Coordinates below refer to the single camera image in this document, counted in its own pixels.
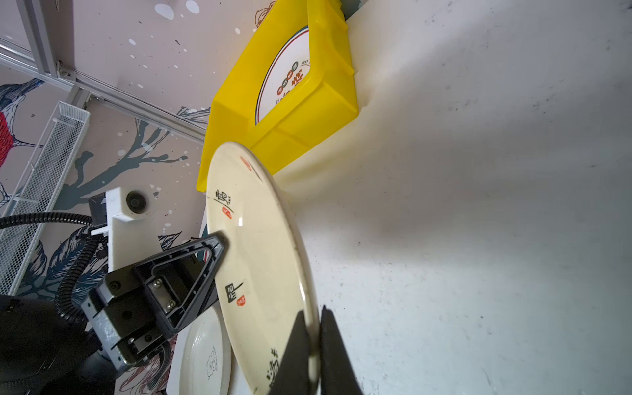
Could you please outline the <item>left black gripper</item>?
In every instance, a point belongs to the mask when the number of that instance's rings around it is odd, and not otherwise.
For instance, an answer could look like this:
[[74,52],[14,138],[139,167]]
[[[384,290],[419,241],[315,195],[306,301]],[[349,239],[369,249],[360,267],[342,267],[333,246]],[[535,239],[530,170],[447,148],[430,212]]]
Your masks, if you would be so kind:
[[101,353],[115,370],[171,359],[163,333],[178,333],[212,305],[215,276],[229,248],[218,231],[107,273],[81,304]]

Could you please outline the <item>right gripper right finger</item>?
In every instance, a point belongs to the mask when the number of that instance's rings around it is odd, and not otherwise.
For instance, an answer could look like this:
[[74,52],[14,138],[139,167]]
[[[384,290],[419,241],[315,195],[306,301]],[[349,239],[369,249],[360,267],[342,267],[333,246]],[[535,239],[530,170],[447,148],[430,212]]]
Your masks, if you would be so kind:
[[362,395],[334,313],[323,306],[320,321],[322,395]]

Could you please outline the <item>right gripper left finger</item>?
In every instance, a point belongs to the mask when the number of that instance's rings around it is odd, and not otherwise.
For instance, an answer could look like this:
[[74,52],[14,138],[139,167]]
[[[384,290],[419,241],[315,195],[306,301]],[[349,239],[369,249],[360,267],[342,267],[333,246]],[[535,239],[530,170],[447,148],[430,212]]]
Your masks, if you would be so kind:
[[300,311],[295,319],[270,395],[308,395],[310,338]]

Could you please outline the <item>cream floral plate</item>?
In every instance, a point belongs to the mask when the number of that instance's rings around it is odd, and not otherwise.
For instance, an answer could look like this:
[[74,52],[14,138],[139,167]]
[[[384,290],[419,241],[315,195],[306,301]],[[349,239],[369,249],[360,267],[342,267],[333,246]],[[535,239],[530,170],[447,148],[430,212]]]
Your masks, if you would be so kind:
[[268,170],[240,143],[220,145],[207,175],[207,228],[227,239],[215,283],[227,333],[255,394],[277,381],[298,314],[308,339],[307,392],[319,383],[319,312],[296,222]]

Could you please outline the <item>plain cream plate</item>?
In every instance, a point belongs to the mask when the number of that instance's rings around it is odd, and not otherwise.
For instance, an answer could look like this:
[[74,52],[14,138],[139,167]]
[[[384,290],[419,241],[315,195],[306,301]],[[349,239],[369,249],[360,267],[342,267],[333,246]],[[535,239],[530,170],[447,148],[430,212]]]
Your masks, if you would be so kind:
[[217,305],[189,325],[179,373],[180,394],[227,394],[231,349],[222,312]]

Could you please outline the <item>white plate red characters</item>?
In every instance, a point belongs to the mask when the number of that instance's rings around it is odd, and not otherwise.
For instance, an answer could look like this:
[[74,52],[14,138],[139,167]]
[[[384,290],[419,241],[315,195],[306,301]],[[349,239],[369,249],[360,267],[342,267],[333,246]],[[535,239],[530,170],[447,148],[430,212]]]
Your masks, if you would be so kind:
[[254,121],[261,122],[309,73],[309,27],[305,26],[286,41],[258,92]]

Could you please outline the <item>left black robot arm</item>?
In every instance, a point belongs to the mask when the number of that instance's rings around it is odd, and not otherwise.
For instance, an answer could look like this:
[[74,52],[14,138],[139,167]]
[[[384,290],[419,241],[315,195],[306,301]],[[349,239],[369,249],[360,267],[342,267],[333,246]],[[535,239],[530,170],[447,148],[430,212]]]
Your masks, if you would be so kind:
[[171,340],[212,306],[229,243],[214,233],[108,273],[81,304],[80,273],[53,301],[1,299],[1,391],[92,394],[123,373],[171,363]]

